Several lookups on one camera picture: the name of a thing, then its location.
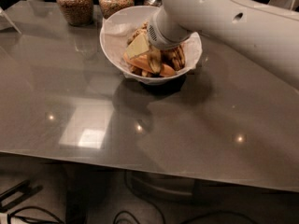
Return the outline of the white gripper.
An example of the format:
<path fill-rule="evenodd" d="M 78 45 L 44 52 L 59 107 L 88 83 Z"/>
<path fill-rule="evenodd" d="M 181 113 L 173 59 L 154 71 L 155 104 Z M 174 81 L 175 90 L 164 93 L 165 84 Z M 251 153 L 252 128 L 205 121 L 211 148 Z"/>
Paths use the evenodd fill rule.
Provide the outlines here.
<path fill-rule="evenodd" d="M 126 48 L 125 53 L 129 59 L 147 53 L 150 50 L 149 42 L 157 49 L 167 50 L 177 47 L 192 34 L 175 22 L 166 13 L 164 7 L 159 7 L 152 14 L 147 31 L 148 35 L 139 34 Z"/>

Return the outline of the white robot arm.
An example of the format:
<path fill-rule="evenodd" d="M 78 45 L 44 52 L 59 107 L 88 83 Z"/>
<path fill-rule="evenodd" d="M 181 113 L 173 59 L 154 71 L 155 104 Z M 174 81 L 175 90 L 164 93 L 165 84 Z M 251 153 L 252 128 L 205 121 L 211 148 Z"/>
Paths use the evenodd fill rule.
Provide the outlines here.
<path fill-rule="evenodd" d="M 174 48 L 194 32 L 219 39 L 299 89 L 297 12 L 252 0 L 163 0 L 149 17 L 142 51 Z"/>

